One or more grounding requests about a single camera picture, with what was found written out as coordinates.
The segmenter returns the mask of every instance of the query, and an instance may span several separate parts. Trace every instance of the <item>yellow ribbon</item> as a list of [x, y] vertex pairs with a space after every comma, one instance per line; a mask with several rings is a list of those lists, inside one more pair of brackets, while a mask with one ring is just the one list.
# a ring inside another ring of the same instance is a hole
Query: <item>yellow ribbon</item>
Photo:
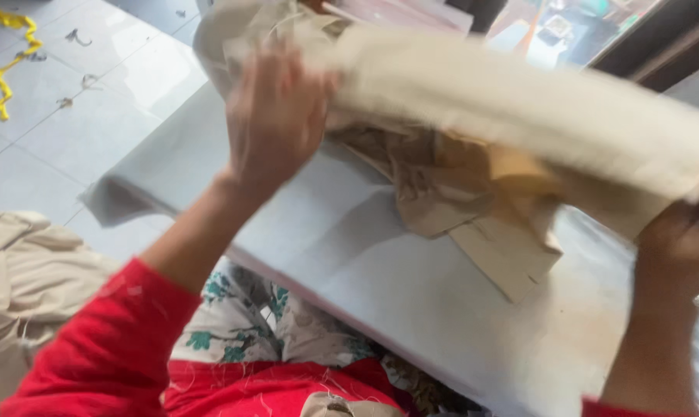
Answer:
[[0, 120], [4, 122], [10, 118], [10, 116], [7, 114], [5, 103], [7, 100], [12, 98], [12, 90], [4, 79], [2, 79], [2, 76], [5, 75], [7, 70], [12, 68], [23, 58], [35, 51], [38, 51], [38, 48], [43, 45], [43, 42], [40, 42], [39, 40], [35, 39], [35, 36], [33, 36], [33, 33], [35, 33], [37, 28], [35, 26], [35, 22], [33, 22], [33, 19], [29, 18], [28, 16], [11, 14], [0, 10], [0, 23], [6, 27], [11, 27], [12, 29], [21, 29], [21, 27], [27, 26], [28, 30], [25, 32], [25, 40], [28, 41], [29, 45], [28, 49], [18, 54], [12, 62], [0, 68], [0, 90], [2, 90], [2, 98], [0, 99]]

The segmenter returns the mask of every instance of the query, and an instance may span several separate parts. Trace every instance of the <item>pile of fabric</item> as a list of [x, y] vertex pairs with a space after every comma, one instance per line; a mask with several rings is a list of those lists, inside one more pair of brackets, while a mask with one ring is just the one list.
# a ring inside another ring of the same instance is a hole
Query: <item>pile of fabric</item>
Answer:
[[39, 213], [0, 212], [0, 402], [119, 267]]
[[391, 180], [410, 230], [449, 234], [514, 302], [561, 254], [560, 204], [631, 241], [699, 183], [698, 109], [593, 71], [542, 71], [482, 38], [241, 0], [216, 3], [195, 50], [225, 98], [252, 45], [274, 38], [344, 74], [327, 137]]

